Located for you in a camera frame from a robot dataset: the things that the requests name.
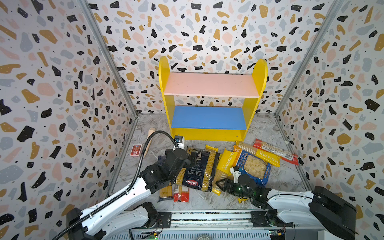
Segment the yellow Pastatime spaghetti pack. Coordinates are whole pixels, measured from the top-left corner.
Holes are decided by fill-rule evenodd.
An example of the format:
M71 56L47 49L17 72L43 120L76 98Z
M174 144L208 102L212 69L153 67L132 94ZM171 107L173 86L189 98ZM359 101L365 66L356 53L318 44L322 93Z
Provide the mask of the yellow Pastatime spaghetti pack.
M226 179L230 175L230 169L233 167L233 164L238 154L238 152L231 152L228 150L224 150L224 152L221 154L217 165L215 177L212 182L212 192L214 194L218 196L221 195L222 190L217 186L217 183L221 180Z

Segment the red clear spaghetti pack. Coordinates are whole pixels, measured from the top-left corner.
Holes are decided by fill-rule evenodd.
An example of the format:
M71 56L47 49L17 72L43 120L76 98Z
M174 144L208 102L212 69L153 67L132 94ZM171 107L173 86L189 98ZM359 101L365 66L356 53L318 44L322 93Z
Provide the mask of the red clear spaghetti pack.
M188 203L190 198L190 189L184 186L173 185L174 202Z

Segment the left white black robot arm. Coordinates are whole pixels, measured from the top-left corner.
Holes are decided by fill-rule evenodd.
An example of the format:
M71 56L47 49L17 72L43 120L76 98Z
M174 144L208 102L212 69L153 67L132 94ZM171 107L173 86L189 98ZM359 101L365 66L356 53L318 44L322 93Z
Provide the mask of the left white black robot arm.
M127 186L90 208L75 208L67 216L70 240L106 240L125 230L151 228L158 224L159 213L146 199L175 183L183 168L201 160L197 150L181 148L166 151L166 158L147 166L133 186Z

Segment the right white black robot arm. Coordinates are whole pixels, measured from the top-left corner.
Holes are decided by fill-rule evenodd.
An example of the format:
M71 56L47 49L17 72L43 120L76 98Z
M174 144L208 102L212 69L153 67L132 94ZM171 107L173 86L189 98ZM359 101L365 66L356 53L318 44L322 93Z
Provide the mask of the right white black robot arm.
M237 181L218 180L213 185L266 210L266 224L302 224L322 227L342 240L356 237L356 207L324 187L307 192L279 191L260 187L247 175L239 176Z

